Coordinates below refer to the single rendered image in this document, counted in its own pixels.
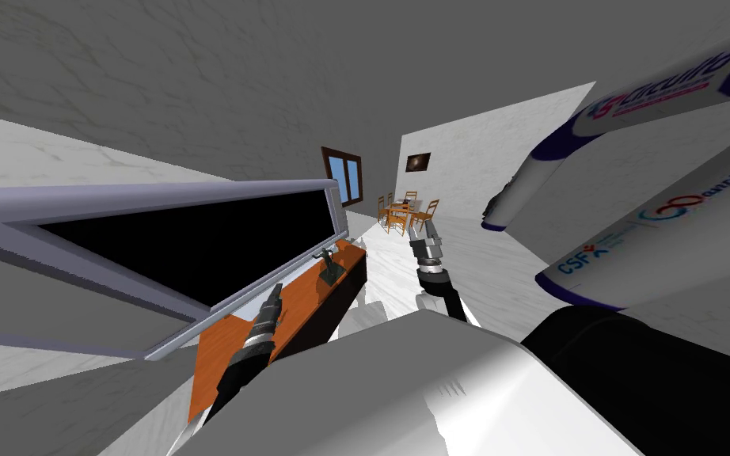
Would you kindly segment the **orange topped black sideboard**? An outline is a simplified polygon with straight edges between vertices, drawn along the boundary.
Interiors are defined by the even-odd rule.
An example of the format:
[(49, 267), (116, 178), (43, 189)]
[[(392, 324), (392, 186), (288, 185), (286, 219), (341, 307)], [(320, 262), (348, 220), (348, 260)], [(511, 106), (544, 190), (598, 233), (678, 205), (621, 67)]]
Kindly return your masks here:
[[(327, 343), (367, 281), (365, 248), (344, 240), (336, 247), (333, 261), (345, 272), (332, 286), (320, 278), (325, 270), (320, 262), (283, 288), (272, 362)], [(216, 387), (252, 326), (251, 321), (228, 315), (200, 334), (188, 421), (215, 401)]]

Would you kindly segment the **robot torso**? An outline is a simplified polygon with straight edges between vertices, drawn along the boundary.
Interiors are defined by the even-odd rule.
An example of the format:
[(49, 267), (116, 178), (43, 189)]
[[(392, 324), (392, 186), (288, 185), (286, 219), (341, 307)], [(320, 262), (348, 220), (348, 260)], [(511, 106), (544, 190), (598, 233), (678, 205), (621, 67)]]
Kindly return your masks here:
[(643, 456), (528, 349), (430, 310), (275, 361), (174, 456)]

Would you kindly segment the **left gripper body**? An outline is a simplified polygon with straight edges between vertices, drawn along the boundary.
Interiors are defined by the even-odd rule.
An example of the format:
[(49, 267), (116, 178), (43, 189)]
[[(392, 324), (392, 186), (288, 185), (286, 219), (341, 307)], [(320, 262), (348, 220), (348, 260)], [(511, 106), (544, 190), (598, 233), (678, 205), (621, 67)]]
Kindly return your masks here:
[(281, 317), (282, 308), (281, 298), (272, 298), (264, 302), (252, 327), (252, 335), (273, 334)]

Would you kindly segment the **dark green statue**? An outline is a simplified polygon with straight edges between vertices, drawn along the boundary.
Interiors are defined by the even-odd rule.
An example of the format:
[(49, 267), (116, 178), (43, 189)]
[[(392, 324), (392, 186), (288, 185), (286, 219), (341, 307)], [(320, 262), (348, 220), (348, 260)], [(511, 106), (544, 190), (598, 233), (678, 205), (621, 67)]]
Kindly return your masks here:
[(313, 255), (312, 258), (324, 261), (325, 269), (319, 273), (319, 276), (330, 287), (346, 272), (343, 266), (333, 260), (333, 251), (331, 249), (323, 249), (319, 255)]

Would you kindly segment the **brown framed window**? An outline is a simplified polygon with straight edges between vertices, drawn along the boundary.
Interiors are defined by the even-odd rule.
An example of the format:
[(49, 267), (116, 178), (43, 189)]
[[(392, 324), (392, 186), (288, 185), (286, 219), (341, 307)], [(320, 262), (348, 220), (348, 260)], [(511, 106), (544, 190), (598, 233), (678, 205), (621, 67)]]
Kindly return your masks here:
[(361, 157), (322, 147), (325, 171), (330, 180), (338, 183), (343, 207), (363, 201)]

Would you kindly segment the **grey framed black television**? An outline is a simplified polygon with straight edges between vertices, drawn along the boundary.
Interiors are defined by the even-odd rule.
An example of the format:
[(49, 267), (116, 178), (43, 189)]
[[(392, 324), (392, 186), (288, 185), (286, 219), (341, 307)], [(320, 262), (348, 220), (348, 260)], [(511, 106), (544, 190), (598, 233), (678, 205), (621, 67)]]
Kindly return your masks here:
[(347, 235), (333, 180), (0, 188), (0, 345), (160, 359)]

